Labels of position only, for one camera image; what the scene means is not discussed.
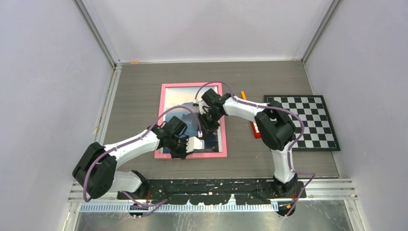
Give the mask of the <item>pink picture frame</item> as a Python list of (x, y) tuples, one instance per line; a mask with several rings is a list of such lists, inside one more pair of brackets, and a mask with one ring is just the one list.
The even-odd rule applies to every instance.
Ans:
[[(209, 89), (213, 89), (217, 94), (222, 95), (222, 86), (220, 83), (211, 83), (204, 85), (204, 82), (191, 82), (191, 83), (164, 83), (161, 86), (161, 95), (160, 95), (160, 104), (159, 104), (159, 114), (162, 114), (164, 111), (161, 109), (163, 103), (161, 102), (164, 99), (165, 88), (171, 87), (198, 87), (198, 91), (195, 94), (194, 99), (201, 99), (201, 96)], [(158, 124), (162, 124), (164, 121), (162, 118), (159, 120)], [(195, 150), (192, 154), (187, 156), (187, 159), (210, 159), (210, 158), (226, 158), (227, 157), (227, 140), (226, 140), (226, 131), (225, 131), (225, 120), (222, 118), (219, 120), (220, 135), (222, 138), (222, 148), (223, 151), (219, 153), (198, 153)]]

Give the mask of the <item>orange handled screwdriver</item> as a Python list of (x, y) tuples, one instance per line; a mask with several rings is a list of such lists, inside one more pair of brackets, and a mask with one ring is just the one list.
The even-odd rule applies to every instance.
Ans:
[(246, 98), (246, 94), (245, 94), (245, 92), (244, 91), (241, 91), (241, 97), (242, 97), (242, 99), (244, 99), (244, 100), (246, 100), (247, 98)]

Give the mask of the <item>landscape photo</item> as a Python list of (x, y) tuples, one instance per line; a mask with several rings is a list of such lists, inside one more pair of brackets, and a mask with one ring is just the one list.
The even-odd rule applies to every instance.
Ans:
[[(177, 108), (162, 117), (163, 121), (168, 121), (173, 116), (183, 121), (187, 125), (187, 128), (185, 132), (181, 134), (182, 136), (196, 136), (199, 131), (198, 122), (194, 117), (200, 112), (200, 109), (193, 105), (193, 100), (198, 89), (198, 87), (165, 88), (164, 99), (161, 101), (163, 103), (163, 106), (161, 106), (163, 111), (178, 105), (188, 107), (191, 110), (188, 111), (186, 109)], [(204, 148), (198, 150), (198, 153), (219, 153), (223, 151), (220, 129), (206, 137), (204, 136), (203, 139)]]

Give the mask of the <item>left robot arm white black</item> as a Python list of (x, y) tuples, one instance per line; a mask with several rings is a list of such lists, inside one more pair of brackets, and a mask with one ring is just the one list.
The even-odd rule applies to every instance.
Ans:
[(183, 134), (187, 125), (177, 117), (159, 126), (154, 124), (142, 133), (124, 141), (101, 145), (90, 144), (75, 166), (72, 176), (83, 188), (83, 199), (89, 202), (106, 193), (118, 192), (142, 199), (148, 194), (146, 178), (136, 170), (119, 171), (124, 163), (161, 148), (170, 150), (171, 158), (185, 159), (203, 147), (200, 137)]

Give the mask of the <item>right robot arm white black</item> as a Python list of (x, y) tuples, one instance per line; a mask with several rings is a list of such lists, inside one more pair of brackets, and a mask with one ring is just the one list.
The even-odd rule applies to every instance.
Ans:
[(274, 162), (272, 191), (280, 197), (288, 197), (294, 191), (297, 174), (291, 169), (290, 144), (295, 140), (295, 125), (279, 102), (255, 103), (226, 93), (223, 96), (213, 89), (207, 90), (201, 99), (193, 101), (200, 112), (197, 115), (203, 135), (215, 132), (224, 116), (236, 116), (256, 124), (264, 145), (271, 152)]

